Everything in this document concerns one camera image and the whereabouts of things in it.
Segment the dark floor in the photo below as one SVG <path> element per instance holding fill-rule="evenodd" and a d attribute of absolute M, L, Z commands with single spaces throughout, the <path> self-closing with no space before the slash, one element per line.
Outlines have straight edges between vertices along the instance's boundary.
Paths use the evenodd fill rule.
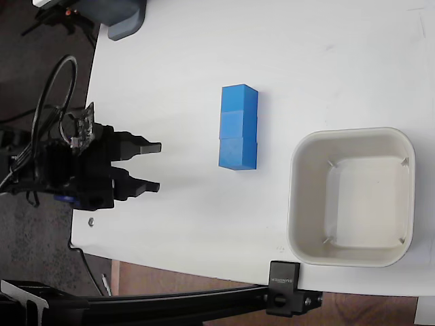
<path fill-rule="evenodd" d="M 86 100 L 93 48 L 81 30 L 67 36 L 63 26 L 41 26 L 21 37 L 34 23 L 31 0 L 0 0 L 0 120 L 32 109 L 46 78 L 65 54 L 77 58 L 79 72 L 73 107 Z M 65 94 L 67 74 L 54 88 L 52 104 Z M 14 126 L 29 129 L 32 117 Z M 0 279 L 37 280 L 76 295 L 96 295 L 79 253 L 67 249 L 71 209 L 51 196 L 41 196 L 34 209 L 23 195 L 0 196 Z M 100 279 L 110 275 L 110 261 L 88 256 Z"/>

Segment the white bowl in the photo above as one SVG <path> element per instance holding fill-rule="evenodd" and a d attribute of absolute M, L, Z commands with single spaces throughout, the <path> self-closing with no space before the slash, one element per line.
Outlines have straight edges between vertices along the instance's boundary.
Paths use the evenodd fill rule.
<path fill-rule="evenodd" d="M 302 262 L 385 267 L 413 236 L 415 152 L 393 128 L 315 132 L 292 158 L 288 239 Z"/>

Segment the black device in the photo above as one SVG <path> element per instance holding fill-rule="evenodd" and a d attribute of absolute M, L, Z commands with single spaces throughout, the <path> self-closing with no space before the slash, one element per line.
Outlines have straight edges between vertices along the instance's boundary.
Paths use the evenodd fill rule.
<path fill-rule="evenodd" d="M 46 97 L 60 69 L 71 62 L 69 93 L 61 106 L 46 105 Z M 66 56 L 55 66 L 35 110 L 31 132 L 0 124 L 0 192 L 30 194 L 38 205 L 37 193 L 54 194 L 72 208 L 86 211 L 110 209 L 114 200 L 127 200 L 143 192 L 157 192 L 160 184 L 135 179 L 127 170 L 111 166 L 137 154 L 158 153 L 161 143 L 151 143 L 129 132 L 116 132 L 94 121 L 94 105 L 67 111 L 75 85 L 77 63 Z M 49 111 L 41 121 L 41 111 Z M 68 116 L 74 131 L 63 128 Z M 59 137 L 51 137 L 53 126 Z"/>
<path fill-rule="evenodd" d="M 15 326 L 199 326 L 248 312 L 292 317 L 319 308 L 298 289 L 299 263 L 272 261 L 269 285 L 128 297 L 76 297 L 38 282 L 1 281 L 0 314 Z"/>

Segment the stacked blue cubes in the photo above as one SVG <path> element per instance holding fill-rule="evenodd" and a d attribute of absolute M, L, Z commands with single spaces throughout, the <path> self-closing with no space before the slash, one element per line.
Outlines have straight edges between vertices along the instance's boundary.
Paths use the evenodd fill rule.
<path fill-rule="evenodd" d="M 222 88 L 219 166 L 257 168 L 258 92 L 246 85 Z"/>

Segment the black bracket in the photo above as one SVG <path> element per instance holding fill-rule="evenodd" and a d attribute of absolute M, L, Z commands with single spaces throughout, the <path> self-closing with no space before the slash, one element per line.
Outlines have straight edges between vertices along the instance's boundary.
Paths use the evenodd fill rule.
<path fill-rule="evenodd" d="M 266 309 L 291 317 L 321 306 L 298 289 L 299 263 L 271 262 L 269 286 L 130 297 L 75 297 L 38 282 L 1 281 L 0 314 L 16 326 L 180 326 Z"/>
<path fill-rule="evenodd" d="M 321 306 L 322 292 L 298 289 L 299 269 L 299 263 L 271 262 L 267 314 L 291 317 Z"/>

